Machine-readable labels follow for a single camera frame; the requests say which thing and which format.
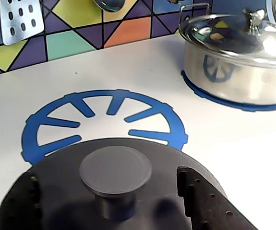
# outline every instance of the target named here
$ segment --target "metal spatula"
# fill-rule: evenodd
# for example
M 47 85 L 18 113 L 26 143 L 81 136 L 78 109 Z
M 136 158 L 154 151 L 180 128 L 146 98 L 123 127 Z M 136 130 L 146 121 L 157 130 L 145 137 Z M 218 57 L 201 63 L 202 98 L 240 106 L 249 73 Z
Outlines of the metal spatula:
M 6 46 L 43 32 L 39 0 L 0 0 L 0 25 Z

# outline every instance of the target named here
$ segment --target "yellow tile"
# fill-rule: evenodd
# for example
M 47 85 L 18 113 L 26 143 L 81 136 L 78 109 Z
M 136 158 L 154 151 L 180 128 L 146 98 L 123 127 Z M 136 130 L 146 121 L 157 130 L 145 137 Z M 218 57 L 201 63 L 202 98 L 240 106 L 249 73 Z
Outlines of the yellow tile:
M 228 25 L 224 21 L 219 21 L 216 25 L 215 28 L 228 28 Z
M 104 22 L 117 21 L 124 18 L 124 16 L 129 12 L 132 6 L 137 0 L 125 0 L 125 4 L 122 9 L 116 13 L 104 12 Z
M 0 46 L 0 69 L 7 71 L 19 51 L 26 44 L 27 40 L 16 43 L 12 46 Z
M 221 34 L 219 34 L 219 33 L 215 33 L 215 34 L 210 35 L 210 38 L 212 40 L 221 40 L 224 37 Z
M 101 23 L 101 9 L 93 0 L 60 0 L 53 12 L 73 28 Z

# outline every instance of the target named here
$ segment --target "pot handle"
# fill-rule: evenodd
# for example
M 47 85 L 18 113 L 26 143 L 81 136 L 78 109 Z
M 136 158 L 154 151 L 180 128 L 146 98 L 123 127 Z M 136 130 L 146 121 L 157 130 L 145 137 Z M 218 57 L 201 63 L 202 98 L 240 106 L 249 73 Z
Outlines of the pot handle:
M 247 8 L 244 8 L 242 12 L 247 20 L 246 31 L 248 32 L 248 34 L 251 34 L 251 35 L 259 34 L 258 26 L 262 23 L 263 19 L 267 16 L 267 12 L 264 9 L 251 11 Z
M 210 5 L 209 5 L 208 2 L 182 5 L 180 7 L 180 17 L 179 17 L 179 20 L 178 20 L 178 27 L 179 28 L 180 28 L 180 25 L 181 25 L 182 13 L 183 13 L 184 9 L 186 9 L 188 7 L 196 7 L 196 6 L 206 6 L 206 15 L 208 15 L 210 13 Z

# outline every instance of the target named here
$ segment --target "stove top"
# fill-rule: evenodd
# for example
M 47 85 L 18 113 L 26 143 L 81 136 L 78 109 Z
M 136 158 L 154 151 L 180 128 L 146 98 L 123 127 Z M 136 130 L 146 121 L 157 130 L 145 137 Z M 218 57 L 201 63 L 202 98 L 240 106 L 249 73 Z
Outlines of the stove top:
M 264 192 L 276 184 L 276 111 L 199 97 L 180 75 L 183 50 L 173 35 L 1 74 L 0 203 L 23 172 L 60 149 L 139 138 L 189 154 L 258 229 L 276 229 L 276 213 L 264 221 L 276 210 L 268 195 L 276 187 Z

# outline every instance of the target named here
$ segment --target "orange tile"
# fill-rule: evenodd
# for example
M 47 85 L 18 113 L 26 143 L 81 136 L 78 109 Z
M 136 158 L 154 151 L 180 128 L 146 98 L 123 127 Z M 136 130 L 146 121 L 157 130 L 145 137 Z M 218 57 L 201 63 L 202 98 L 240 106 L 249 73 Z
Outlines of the orange tile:
M 105 47 L 121 45 L 150 38 L 151 17 L 123 21 Z

